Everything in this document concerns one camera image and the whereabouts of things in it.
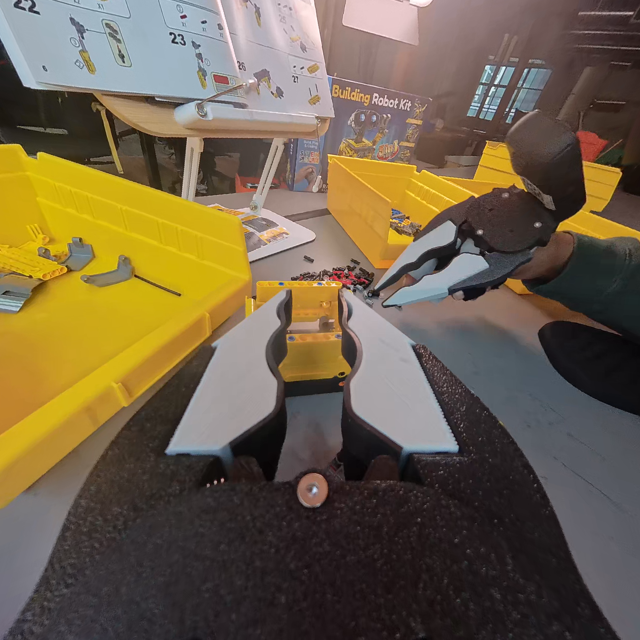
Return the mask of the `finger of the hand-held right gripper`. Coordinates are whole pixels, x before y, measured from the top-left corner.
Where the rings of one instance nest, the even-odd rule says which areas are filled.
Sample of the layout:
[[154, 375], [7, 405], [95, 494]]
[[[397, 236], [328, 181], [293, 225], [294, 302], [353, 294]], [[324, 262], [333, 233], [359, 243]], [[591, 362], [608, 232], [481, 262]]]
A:
[[452, 257], [457, 251], [461, 223], [446, 220], [436, 228], [414, 238], [384, 276], [375, 284], [373, 292], [382, 292], [409, 275], [404, 287], [417, 285], [431, 276], [442, 257]]
[[381, 305], [384, 308], [404, 307], [423, 301], [443, 300], [454, 290], [454, 286], [488, 268], [489, 263], [481, 255], [461, 253], [445, 268], [425, 275], [415, 284], [399, 289]]

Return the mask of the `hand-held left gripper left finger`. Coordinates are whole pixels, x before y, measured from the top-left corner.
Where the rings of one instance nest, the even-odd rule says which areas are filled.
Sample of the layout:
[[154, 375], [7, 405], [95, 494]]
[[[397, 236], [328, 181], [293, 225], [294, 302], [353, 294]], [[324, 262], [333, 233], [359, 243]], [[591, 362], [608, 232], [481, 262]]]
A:
[[274, 480], [287, 430], [279, 366], [291, 322], [292, 291], [282, 289], [215, 341], [167, 455], [214, 456], [227, 471], [245, 456]]

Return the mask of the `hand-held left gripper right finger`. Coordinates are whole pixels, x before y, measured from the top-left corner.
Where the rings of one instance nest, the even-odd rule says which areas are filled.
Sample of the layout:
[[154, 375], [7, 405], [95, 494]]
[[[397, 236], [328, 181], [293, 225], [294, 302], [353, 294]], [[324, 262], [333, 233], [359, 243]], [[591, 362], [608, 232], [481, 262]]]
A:
[[352, 292], [339, 293], [345, 479], [387, 456], [400, 476], [413, 454], [452, 456], [460, 446], [416, 353], [416, 343]]

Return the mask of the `person's right forearm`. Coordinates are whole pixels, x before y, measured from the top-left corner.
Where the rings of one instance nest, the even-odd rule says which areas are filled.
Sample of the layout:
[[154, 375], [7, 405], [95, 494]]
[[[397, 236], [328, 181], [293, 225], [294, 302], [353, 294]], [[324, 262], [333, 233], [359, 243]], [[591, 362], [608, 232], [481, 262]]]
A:
[[633, 237], [575, 238], [572, 258], [550, 282], [524, 281], [530, 292], [556, 301], [622, 335], [639, 338], [639, 241]]

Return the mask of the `pile of grey blue lego parts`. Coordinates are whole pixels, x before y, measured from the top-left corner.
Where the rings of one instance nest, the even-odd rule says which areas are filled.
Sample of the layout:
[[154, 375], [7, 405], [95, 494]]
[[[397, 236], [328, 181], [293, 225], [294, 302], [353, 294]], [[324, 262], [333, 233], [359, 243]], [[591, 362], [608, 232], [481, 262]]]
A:
[[390, 214], [390, 229], [400, 235], [414, 237], [421, 231], [422, 225], [413, 221], [404, 212], [392, 208]]

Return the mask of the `pile of small lego pins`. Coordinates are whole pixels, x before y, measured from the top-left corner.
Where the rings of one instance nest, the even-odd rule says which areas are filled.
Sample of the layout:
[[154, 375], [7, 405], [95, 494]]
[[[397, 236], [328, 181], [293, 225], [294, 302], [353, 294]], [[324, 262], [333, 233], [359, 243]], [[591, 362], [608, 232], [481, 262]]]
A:
[[318, 271], [302, 271], [290, 277], [292, 282], [304, 282], [311, 284], [340, 284], [354, 294], [359, 294], [366, 301], [380, 300], [383, 295], [374, 291], [373, 271], [368, 271], [362, 266], [361, 261], [350, 259], [343, 266], [320, 269]]

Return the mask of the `yellow lego vehicle model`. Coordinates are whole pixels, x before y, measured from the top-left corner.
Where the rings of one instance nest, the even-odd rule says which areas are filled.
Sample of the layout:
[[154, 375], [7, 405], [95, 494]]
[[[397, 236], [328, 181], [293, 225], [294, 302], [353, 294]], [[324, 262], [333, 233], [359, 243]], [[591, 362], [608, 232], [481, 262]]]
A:
[[292, 323], [286, 335], [287, 352], [279, 365], [285, 396], [341, 393], [351, 367], [342, 355], [339, 322], [340, 281], [262, 280], [247, 298], [249, 316], [281, 290], [292, 293]]

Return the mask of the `colourful lego set box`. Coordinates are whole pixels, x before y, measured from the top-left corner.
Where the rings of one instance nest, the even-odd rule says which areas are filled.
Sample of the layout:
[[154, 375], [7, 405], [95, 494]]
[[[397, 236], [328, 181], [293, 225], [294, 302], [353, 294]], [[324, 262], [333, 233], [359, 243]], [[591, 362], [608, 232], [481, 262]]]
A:
[[329, 156], [409, 164], [422, 132], [430, 132], [433, 99], [329, 76], [334, 117], [319, 139], [290, 140], [290, 191], [326, 192]]

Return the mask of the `black lego axle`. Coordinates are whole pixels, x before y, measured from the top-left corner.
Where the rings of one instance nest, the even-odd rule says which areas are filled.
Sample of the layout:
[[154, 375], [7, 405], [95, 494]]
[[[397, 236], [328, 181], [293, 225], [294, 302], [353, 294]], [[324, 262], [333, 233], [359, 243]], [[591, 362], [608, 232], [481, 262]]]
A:
[[151, 285], [151, 286], [153, 286], [156, 289], [159, 289], [161, 291], [167, 292], [169, 294], [172, 294], [172, 295], [178, 296], [178, 297], [182, 296], [182, 294], [180, 292], [174, 291], [174, 290], [172, 290], [172, 289], [170, 289], [168, 287], [165, 287], [164, 285], [155, 283], [155, 282], [153, 282], [153, 281], [151, 281], [151, 280], [149, 280], [149, 279], [147, 279], [147, 278], [145, 278], [143, 276], [140, 276], [138, 274], [134, 274], [133, 277], [136, 278], [137, 280], [139, 280], [139, 281], [141, 281], [141, 282], [143, 282], [145, 284]]

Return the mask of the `lego sticker sheet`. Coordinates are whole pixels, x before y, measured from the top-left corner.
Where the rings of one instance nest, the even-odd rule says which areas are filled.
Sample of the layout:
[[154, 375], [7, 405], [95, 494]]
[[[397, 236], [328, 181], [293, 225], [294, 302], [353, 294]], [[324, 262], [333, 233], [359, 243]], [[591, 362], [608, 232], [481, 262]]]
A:
[[291, 233], [278, 222], [265, 218], [251, 211], [231, 209], [220, 204], [208, 205], [210, 208], [233, 215], [240, 220], [244, 241], [250, 260], [265, 255], [267, 247], [278, 245], [275, 252], [283, 250], [284, 242], [291, 239]]

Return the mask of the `grey lego lever piece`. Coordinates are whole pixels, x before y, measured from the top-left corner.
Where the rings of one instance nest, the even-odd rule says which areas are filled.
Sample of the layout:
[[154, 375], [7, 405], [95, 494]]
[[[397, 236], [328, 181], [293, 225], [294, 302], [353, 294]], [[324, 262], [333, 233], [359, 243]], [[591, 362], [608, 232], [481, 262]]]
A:
[[83, 283], [94, 287], [109, 287], [127, 282], [133, 277], [134, 267], [131, 260], [125, 255], [120, 255], [115, 269], [93, 275], [82, 275], [80, 279]]
[[95, 258], [91, 244], [80, 237], [73, 237], [71, 242], [62, 246], [38, 246], [37, 255], [66, 267], [68, 271], [81, 271]]

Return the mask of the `yellow lego beam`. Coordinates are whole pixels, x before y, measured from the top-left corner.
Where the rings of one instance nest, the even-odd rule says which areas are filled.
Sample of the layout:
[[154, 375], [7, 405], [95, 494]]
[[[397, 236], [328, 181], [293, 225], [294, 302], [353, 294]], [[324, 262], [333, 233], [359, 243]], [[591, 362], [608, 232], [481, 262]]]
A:
[[49, 281], [64, 275], [68, 268], [33, 251], [1, 245], [1, 275], [20, 275]]

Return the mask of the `lego instruction booklet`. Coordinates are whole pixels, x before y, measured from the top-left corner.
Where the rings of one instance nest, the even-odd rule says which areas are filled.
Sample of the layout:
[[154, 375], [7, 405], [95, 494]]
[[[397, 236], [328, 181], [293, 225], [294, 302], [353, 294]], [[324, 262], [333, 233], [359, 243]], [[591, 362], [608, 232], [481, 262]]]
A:
[[1, 43], [32, 89], [334, 116], [313, 1], [2, 1]]

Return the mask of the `person's right hand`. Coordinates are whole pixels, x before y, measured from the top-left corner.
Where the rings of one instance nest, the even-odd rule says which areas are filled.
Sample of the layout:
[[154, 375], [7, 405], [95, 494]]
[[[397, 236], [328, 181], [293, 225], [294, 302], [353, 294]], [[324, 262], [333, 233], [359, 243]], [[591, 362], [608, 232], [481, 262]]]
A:
[[550, 282], [559, 276], [572, 258], [575, 238], [568, 232], [556, 232], [545, 246], [532, 252], [530, 261], [521, 265], [511, 275], [512, 279]]

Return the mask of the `yellow plastic storage bin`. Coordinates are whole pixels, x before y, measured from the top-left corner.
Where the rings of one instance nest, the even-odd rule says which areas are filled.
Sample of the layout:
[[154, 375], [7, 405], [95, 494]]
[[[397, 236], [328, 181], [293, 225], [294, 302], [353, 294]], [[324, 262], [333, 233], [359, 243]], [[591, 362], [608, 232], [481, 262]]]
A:
[[392, 210], [420, 227], [472, 196], [450, 180], [412, 165], [328, 157], [327, 208], [374, 268], [389, 268], [411, 237], [390, 226]]
[[[638, 232], [599, 216], [611, 201], [620, 181], [621, 172], [618, 169], [594, 163], [583, 163], [583, 172], [586, 203], [578, 213], [564, 220], [557, 230], [572, 231], [597, 239], [622, 236], [638, 239]], [[507, 146], [497, 141], [486, 142], [472, 178], [445, 175], [444, 179], [475, 196], [484, 195], [493, 188], [508, 186], [524, 188], [522, 180], [513, 172]]]
[[[1, 146], [1, 244], [91, 244], [94, 260], [37, 286], [1, 314], [1, 507], [142, 395], [244, 303], [251, 272], [244, 233], [206, 233], [201, 204], [48, 154]], [[127, 256], [136, 278], [94, 287], [82, 275]]]

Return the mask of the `orange plastic bin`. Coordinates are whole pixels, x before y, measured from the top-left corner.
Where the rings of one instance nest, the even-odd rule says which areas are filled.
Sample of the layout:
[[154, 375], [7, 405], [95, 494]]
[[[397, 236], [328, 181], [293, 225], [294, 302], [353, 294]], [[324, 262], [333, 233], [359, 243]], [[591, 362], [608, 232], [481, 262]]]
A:
[[582, 161], [585, 163], [594, 163], [598, 156], [603, 152], [608, 144], [608, 140], [604, 140], [594, 132], [578, 130], [576, 132], [580, 144], [580, 153]]

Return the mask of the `paned window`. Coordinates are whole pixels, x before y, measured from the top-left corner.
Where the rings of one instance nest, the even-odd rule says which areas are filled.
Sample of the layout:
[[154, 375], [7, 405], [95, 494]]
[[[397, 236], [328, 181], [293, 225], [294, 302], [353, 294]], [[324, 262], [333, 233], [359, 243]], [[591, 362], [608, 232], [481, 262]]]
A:
[[517, 58], [496, 63], [489, 57], [467, 110], [468, 118], [512, 124], [519, 113], [532, 111], [552, 75], [544, 60], [529, 60], [518, 69]]

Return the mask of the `bright studio light panel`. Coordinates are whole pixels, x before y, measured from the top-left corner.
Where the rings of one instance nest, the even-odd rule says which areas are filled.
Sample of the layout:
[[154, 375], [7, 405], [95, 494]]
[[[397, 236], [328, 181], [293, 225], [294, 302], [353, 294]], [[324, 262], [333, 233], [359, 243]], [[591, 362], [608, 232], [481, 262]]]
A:
[[342, 24], [396, 42], [419, 44], [419, 11], [432, 1], [345, 1]]

